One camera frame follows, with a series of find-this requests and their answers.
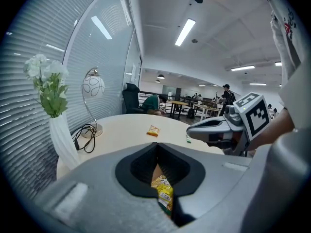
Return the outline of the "person's right hand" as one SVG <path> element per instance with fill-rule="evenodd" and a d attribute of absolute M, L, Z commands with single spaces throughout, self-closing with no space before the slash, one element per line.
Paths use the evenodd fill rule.
<path fill-rule="evenodd" d="M 234 151 L 237 154 L 240 154 L 244 151 L 246 151 L 246 148 L 249 145 L 249 139 L 247 135 L 247 131 L 243 130 L 242 132 L 234 132 L 233 133 L 233 145 L 234 145 Z"/>

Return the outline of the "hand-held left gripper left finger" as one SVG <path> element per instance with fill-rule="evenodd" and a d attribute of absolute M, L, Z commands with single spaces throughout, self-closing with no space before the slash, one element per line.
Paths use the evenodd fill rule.
<path fill-rule="evenodd" d="M 49 233 L 176 231 L 157 199 L 133 196 L 116 179 L 117 163 L 146 146 L 99 155 L 65 174 L 36 197 L 36 221 Z"/>

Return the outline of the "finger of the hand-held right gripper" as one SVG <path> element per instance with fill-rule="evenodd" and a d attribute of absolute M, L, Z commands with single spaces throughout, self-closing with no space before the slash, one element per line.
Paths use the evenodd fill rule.
<path fill-rule="evenodd" d="M 210 147 L 217 147 L 221 149 L 224 154 L 233 154 L 236 148 L 235 140 L 220 140 L 217 142 L 207 142 Z"/>
<path fill-rule="evenodd" d="M 231 128 L 224 117 L 211 117 L 199 121 L 186 130 L 189 137 L 207 142 L 218 141 L 218 136 L 231 133 Z"/>

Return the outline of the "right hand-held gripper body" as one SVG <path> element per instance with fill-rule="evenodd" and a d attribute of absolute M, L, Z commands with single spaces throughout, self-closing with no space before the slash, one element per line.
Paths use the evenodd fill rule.
<path fill-rule="evenodd" d="M 223 117 L 231 128 L 231 133 L 225 133 L 223 140 L 232 140 L 234 132 L 247 131 L 249 143 L 254 140 L 270 123 L 270 114 L 264 95 L 250 92 L 233 102 L 232 105 L 227 105 L 224 110 Z M 246 156 L 246 151 L 237 154 Z"/>

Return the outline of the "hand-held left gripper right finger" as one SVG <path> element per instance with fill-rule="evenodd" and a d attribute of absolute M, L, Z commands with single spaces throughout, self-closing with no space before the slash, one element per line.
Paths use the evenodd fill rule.
<path fill-rule="evenodd" d="M 185 228 L 226 198 L 250 168 L 251 159 L 159 143 L 157 159 L 173 186 L 171 218 L 157 216 L 157 232 Z"/>

